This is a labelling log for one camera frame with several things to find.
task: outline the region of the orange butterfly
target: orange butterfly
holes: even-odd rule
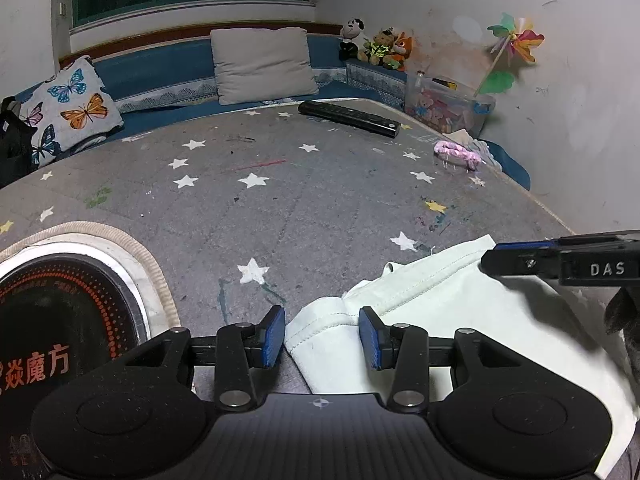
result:
[[[91,116],[99,119],[104,119],[109,111],[105,106],[102,106],[104,100],[100,94],[94,94],[89,99],[89,103],[85,107],[80,107],[79,110],[67,110],[66,112],[60,112],[62,117],[69,121],[69,126],[74,130],[82,130],[86,125],[86,120],[89,119],[92,123],[94,120]]]

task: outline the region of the clear plastic bin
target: clear plastic bin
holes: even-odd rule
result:
[[[477,138],[484,121],[495,108],[495,99],[487,94],[476,97],[473,94],[473,88],[446,77],[426,76],[423,72],[409,73],[404,92],[404,111],[441,134],[464,128],[470,136]]]

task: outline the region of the teddy bear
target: teddy bear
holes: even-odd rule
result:
[[[364,47],[358,51],[358,59],[378,66],[382,58],[391,52],[396,39],[392,28],[380,30],[373,37],[373,41],[365,41]]]
[[[364,35],[360,35],[364,30],[364,23],[359,18],[351,18],[340,30],[340,35],[344,41],[340,42],[340,61],[347,61],[352,57],[357,57],[358,50],[364,45]]]
[[[412,38],[402,32],[394,41],[391,53],[386,54],[386,56],[382,58],[382,66],[389,70],[404,72],[404,61],[411,54],[412,45]]]

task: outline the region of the beige pillow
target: beige pillow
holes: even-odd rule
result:
[[[219,28],[211,49],[221,105],[318,93],[303,28]]]

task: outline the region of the black round cooktop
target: black round cooktop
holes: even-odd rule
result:
[[[0,280],[0,478],[39,478],[31,414],[58,386],[146,339],[130,290],[78,254],[32,260]]]

